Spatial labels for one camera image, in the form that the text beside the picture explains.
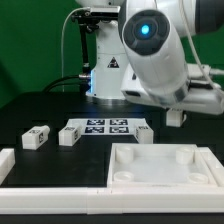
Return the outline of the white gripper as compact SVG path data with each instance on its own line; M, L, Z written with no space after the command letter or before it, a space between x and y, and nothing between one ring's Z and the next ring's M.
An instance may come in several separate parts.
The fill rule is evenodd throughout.
M224 96L220 96L217 90L193 90L180 102L165 105L150 96L141 86L139 78L134 74L131 65L128 65L121 85L121 91L125 98L136 104L171 108L190 112L219 115L224 112Z

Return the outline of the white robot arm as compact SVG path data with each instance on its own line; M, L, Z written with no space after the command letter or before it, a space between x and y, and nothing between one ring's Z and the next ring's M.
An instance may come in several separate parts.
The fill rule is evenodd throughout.
M94 100L219 115L224 93L200 63L186 62L183 37L224 25L224 0L75 0L96 34L97 63L86 95Z

